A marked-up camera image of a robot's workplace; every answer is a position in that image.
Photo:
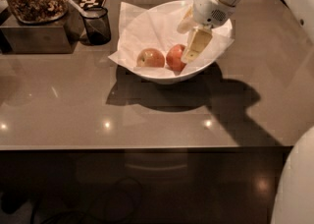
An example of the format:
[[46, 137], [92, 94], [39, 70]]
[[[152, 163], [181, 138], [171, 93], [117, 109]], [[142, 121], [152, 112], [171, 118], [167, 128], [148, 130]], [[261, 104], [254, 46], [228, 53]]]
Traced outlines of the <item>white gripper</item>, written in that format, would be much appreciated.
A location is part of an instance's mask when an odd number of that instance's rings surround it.
[[194, 61], [206, 48], [212, 39], [212, 31], [206, 28], [193, 28], [195, 23], [209, 27], [221, 27], [236, 8], [224, 4], [220, 0], [193, 0], [177, 26], [179, 33], [188, 33], [187, 46], [182, 55], [182, 62], [188, 64]]

